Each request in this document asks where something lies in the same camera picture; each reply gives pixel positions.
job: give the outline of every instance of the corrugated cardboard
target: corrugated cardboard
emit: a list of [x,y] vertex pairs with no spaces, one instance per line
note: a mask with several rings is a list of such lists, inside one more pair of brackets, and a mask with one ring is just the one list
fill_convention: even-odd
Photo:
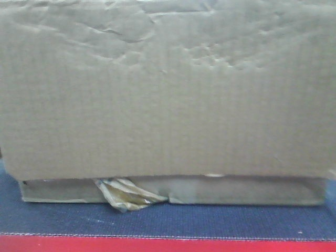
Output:
[[0,0],[0,133],[18,180],[326,177],[333,0]]
[[[322,178],[263,176],[142,176],[129,181],[163,201],[180,204],[317,205],[324,201],[325,186]],[[30,202],[107,201],[91,179],[33,180],[21,182],[20,187],[23,200]]]

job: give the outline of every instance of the red stripe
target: red stripe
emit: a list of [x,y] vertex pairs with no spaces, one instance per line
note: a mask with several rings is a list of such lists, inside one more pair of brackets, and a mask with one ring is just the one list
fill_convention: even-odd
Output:
[[0,252],[335,252],[331,241],[236,241],[0,235]]

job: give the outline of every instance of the blue carpet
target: blue carpet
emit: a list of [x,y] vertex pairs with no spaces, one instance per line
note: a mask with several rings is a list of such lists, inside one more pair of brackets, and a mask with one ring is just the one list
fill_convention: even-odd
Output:
[[0,234],[336,240],[336,181],[323,206],[157,204],[121,214],[108,204],[25,203],[0,161]]

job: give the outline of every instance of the crumpled cardboard surface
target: crumpled cardboard surface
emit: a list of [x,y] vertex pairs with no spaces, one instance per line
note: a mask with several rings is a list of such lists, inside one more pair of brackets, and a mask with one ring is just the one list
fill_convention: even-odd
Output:
[[0,134],[18,180],[327,177],[334,0],[0,0]]

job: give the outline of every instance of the torn packing tape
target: torn packing tape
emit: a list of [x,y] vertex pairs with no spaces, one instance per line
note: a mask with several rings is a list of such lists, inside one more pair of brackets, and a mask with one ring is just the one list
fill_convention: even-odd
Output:
[[141,189],[125,178],[95,179],[94,182],[110,205],[123,213],[169,199]]

